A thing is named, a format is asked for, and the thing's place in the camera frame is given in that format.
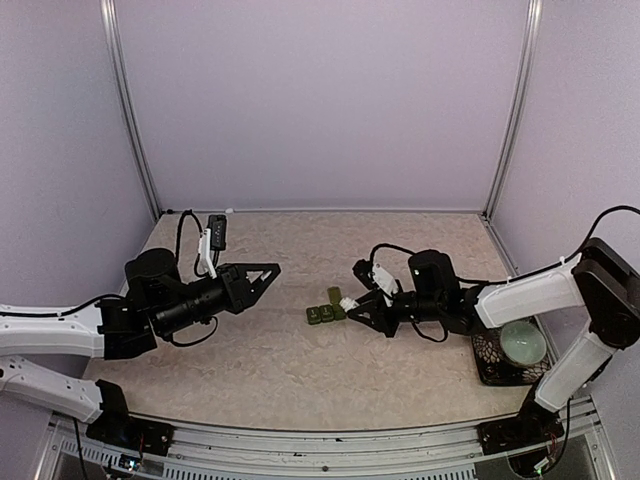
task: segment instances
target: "purple wall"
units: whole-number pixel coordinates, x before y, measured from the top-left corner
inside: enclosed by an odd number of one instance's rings
[[[0,1],[0,65],[0,302],[65,305],[116,291],[152,222],[99,2]],[[0,396],[0,416],[0,477],[33,478],[50,412]]]
[[[535,65],[496,224],[522,272],[575,249],[600,211],[640,206],[640,3],[545,1]],[[640,269],[640,218],[596,231]],[[549,316],[561,350],[582,311]],[[614,357],[594,399],[620,464],[640,469],[640,345]]]
[[[118,2],[171,208],[480,211],[527,2]]]

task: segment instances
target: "black cable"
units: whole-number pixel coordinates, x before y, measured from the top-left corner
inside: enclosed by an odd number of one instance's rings
[[[582,241],[582,243],[580,243],[580,246],[578,248],[576,248],[575,251],[571,255],[566,257],[564,259],[564,261],[565,262],[569,262],[569,261],[573,260],[582,251],[584,246],[591,239],[591,236],[593,235],[593,232],[595,231],[596,227],[598,226],[598,224],[600,223],[600,221],[604,217],[606,217],[607,215],[609,215],[611,213],[619,212],[619,211],[627,211],[627,212],[635,213],[636,215],[640,215],[640,209],[638,209],[636,207],[632,207],[630,205],[616,205],[615,207],[607,208],[602,213],[600,213],[600,215],[598,215],[596,217],[596,219],[594,220],[593,224],[591,225],[591,228],[587,232],[587,235],[584,237],[584,240]],[[477,285],[505,285],[507,282],[515,282],[516,280],[523,280],[525,278],[529,278],[529,277],[532,277],[534,275],[538,275],[539,273],[544,273],[544,272],[547,272],[549,270],[553,270],[554,268],[557,268],[560,265],[562,265],[561,262],[556,262],[556,263],[554,263],[552,265],[547,265],[546,267],[542,267],[542,268],[539,268],[538,270],[534,270],[533,272],[528,272],[528,273],[525,273],[523,275],[519,275],[517,277],[510,278],[509,280],[500,280],[500,281],[497,281],[497,282],[489,282],[489,281],[482,281],[482,280],[463,280],[463,281],[465,283],[475,283]]]
[[[80,459],[80,468],[82,469],[82,476],[84,480],[89,480],[89,475],[87,475],[87,468],[84,464],[84,457],[82,456],[82,444],[80,443],[80,429],[78,428],[78,420],[73,418],[73,426],[76,429],[76,444],[78,446],[78,458]]]
[[[390,250],[397,250],[398,252],[406,253],[407,255],[415,255],[416,252],[409,250],[408,248],[401,247],[399,245],[393,245],[392,243],[379,243],[375,247],[371,249],[371,253],[369,254],[369,261],[373,263],[374,258],[376,256],[376,252],[381,248],[388,248]]]
[[[56,318],[56,317],[66,317],[69,315],[73,315],[74,313],[78,313],[80,310],[84,310],[90,305],[93,305],[100,300],[104,300],[107,298],[114,298],[118,300],[126,300],[122,295],[117,295],[115,293],[107,293],[104,295],[98,295],[97,297],[92,298],[84,302],[82,305],[78,305],[70,310],[65,310],[64,312],[47,312],[47,313],[23,313],[23,312],[8,312],[2,311],[0,312],[0,317],[21,317],[21,318]]]
[[[172,337],[171,340],[169,340],[169,342],[174,347],[186,348],[186,347],[193,347],[206,340],[209,340],[213,336],[213,334],[216,333],[216,330],[218,330],[218,317],[211,317],[211,318],[213,318],[216,321],[216,324],[214,325],[213,330],[207,333],[204,337],[199,338],[198,340],[194,340],[193,342],[187,342],[187,343],[176,342]]]
[[[198,272],[198,265],[200,264],[200,254],[198,254],[196,256],[196,261],[193,264],[193,274],[197,277],[197,278],[204,278],[207,276],[206,273],[200,273]]]
[[[193,210],[185,210],[184,212],[182,212],[182,215],[180,215],[180,220],[178,220],[178,228],[177,228],[177,233],[176,233],[176,248],[174,250],[174,253],[175,253],[175,256],[176,256],[176,263],[178,263],[178,260],[180,260],[180,245],[182,243],[182,228],[184,227],[184,221],[185,221],[185,219],[187,217],[193,218],[193,220],[196,222],[196,225],[198,227],[198,232],[200,233],[200,235],[202,235],[202,224],[200,223],[200,220],[195,215],[195,213],[193,213]]]
[[[573,253],[571,253],[571,255],[566,257],[564,261],[565,262],[569,262],[569,261],[573,260],[582,251],[584,246],[591,239],[591,236],[593,235],[593,232],[595,231],[596,227],[598,226],[598,224],[600,223],[600,221],[604,217],[606,217],[607,215],[610,215],[611,213],[620,212],[620,211],[627,211],[627,212],[635,213],[636,215],[640,215],[640,209],[636,208],[636,207],[632,207],[630,205],[616,205],[615,207],[607,208],[602,213],[600,213],[600,215],[598,215],[596,217],[596,219],[593,221],[593,224],[591,225],[591,228],[587,232],[587,235],[584,237],[584,240],[582,240],[582,242],[580,243],[580,246],[578,248],[576,248],[575,251]],[[373,249],[371,250],[371,254],[369,255],[369,261],[371,263],[373,263],[373,259],[374,259],[375,253],[381,248],[390,248],[390,249],[393,249],[393,250],[398,250],[400,252],[407,253],[409,255],[414,255],[415,254],[415,252],[412,252],[411,250],[409,250],[407,248],[404,248],[404,247],[400,247],[398,245],[392,245],[390,243],[381,243],[381,244],[376,245],[375,247],[373,247]],[[460,281],[462,283],[467,283],[467,284],[470,284],[470,285],[485,285],[485,286],[489,286],[489,285],[505,285],[507,282],[515,282],[516,280],[524,280],[525,278],[529,278],[529,277],[532,277],[534,275],[538,275],[540,273],[544,273],[544,272],[547,272],[549,270],[553,270],[554,268],[557,268],[560,265],[562,265],[561,262],[556,262],[554,264],[547,265],[546,267],[539,268],[538,270],[534,270],[532,272],[528,272],[528,273],[519,275],[517,277],[510,278],[509,280],[498,280],[498,281],[493,281],[492,282],[492,281],[489,281],[489,280],[471,280],[471,279],[462,278],[462,277],[456,277],[456,278],[458,279],[458,281]]]
[[[433,337],[430,337],[430,336],[425,335],[424,333],[422,333],[422,331],[420,331],[420,329],[418,328],[418,325],[416,324],[416,322],[411,322],[411,326],[413,327],[413,329],[416,331],[416,333],[418,334],[418,336],[420,338],[424,338],[425,340],[429,340],[429,341],[434,342],[434,343],[442,343],[447,338],[449,338],[449,330],[444,328],[444,325],[442,325],[442,332],[443,332],[444,336],[439,340],[437,338],[433,338]]]

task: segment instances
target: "black mesh holder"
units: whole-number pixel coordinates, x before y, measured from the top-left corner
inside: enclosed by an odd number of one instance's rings
[[[528,321],[537,327],[535,319],[529,318]],[[529,367],[514,365],[500,346],[501,332],[502,327],[493,328],[471,337],[473,355],[482,383],[492,387],[531,385],[551,368],[548,353],[535,365]]]

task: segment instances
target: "robotic arm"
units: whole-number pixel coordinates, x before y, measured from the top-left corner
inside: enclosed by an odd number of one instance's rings
[[[200,240],[207,274],[184,283],[174,254],[148,250],[125,266],[126,297],[103,295],[75,308],[0,305],[0,392],[11,393],[89,423],[87,435],[113,445],[166,455],[172,427],[129,416],[122,389],[110,382],[79,380],[18,356],[62,353],[105,360],[130,359],[221,312],[252,307],[280,274],[278,264],[214,266],[211,251],[224,249],[226,219],[211,216]],[[249,274],[260,272],[255,280]]]
[[[562,435],[558,410],[616,351],[640,338],[640,277],[598,238],[553,268],[471,288],[461,288],[449,256],[435,250],[411,255],[409,269],[415,291],[403,292],[400,282],[389,281],[390,275],[372,259],[358,261],[354,274],[370,291],[356,301],[343,300],[347,316],[387,337],[395,335],[400,322],[423,321],[440,322],[445,333],[474,335],[544,312],[587,308],[590,322],[533,385],[518,415],[479,426],[486,454]]]

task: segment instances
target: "table surface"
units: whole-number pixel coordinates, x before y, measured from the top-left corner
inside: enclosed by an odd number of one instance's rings
[[[178,215],[164,215],[145,249],[173,250]],[[361,430],[450,423],[512,413],[528,388],[484,386],[470,340],[442,344],[401,325],[385,338],[351,320],[317,326],[305,309],[328,303],[326,289],[365,293],[351,267],[380,242],[448,253],[458,275],[504,278],[505,270],[476,215],[424,213],[235,213],[220,263],[278,262],[282,274],[252,309],[219,315],[207,342],[156,350],[133,360],[92,360],[85,378],[119,384],[129,408],[211,425],[286,430]],[[194,279],[196,228],[187,220],[180,271]],[[376,259],[412,289],[407,257]],[[176,335],[190,341],[210,327]],[[439,326],[423,327],[439,336]]]

